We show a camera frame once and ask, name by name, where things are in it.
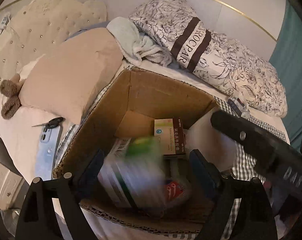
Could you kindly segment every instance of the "stuffed toy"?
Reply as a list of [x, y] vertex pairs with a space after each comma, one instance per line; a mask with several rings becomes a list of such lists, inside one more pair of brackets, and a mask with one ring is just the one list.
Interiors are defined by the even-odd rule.
[[20, 80], [20, 75], [15, 74], [10, 80], [3, 80], [0, 84], [0, 93], [8, 98], [1, 109], [3, 119], [10, 119], [21, 106], [19, 92], [24, 84], [24, 79]]

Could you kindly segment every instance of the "smartphone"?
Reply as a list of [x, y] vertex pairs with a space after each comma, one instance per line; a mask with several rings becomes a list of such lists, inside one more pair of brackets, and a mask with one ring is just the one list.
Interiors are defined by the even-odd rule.
[[56, 152], [59, 145], [62, 128], [53, 129], [43, 127], [38, 144], [38, 153], [34, 169], [34, 176], [42, 180], [52, 179], [52, 170], [55, 163]]

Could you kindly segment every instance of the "brown stripe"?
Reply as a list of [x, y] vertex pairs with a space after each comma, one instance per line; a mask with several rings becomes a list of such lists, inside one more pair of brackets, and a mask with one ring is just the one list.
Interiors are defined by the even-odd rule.
[[192, 34], [199, 21], [200, 21], [199, 18], [193, 17], [192, 20], [189, 22], [188, 26], [183, 31], [183, 34], [176, 39], [171, 49], [171, 54], [174, 57], [174, 59], [176, 59], [177, 55], [179, 55], [179, 52], [182, 49], [183, 44], [187, 41], [189, 36]]
[[201, 44], [198, 46], [194, 54], [192, 55], [190, 62], [188, 64], [187, 69], [193, 73], [196, 65], [198, 64], [198, 61], [200, 60], [201, 55], [204, 53], [204, 51], [207, 49], [207, 46], [209, 46], [211, 41], [211, 33], [206, 30], [205, 37]]

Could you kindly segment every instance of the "teal wall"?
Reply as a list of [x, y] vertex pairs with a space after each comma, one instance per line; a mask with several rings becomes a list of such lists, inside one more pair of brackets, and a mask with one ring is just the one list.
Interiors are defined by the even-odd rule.
[[302, 140], [302, 21], [288, 1], [269, 62], [276, 68], [286, 89], [288, 113], [282, 120], [291, 145], [299, 150]]

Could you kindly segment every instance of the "upholstered headboard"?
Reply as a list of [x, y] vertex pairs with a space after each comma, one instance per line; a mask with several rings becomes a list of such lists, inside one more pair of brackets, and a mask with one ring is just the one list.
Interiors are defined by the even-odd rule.
[[0, 82], [54, 50], [69, 35], [106, 19], [107, 9], [102, 1], [33, 0], [0, 35]]

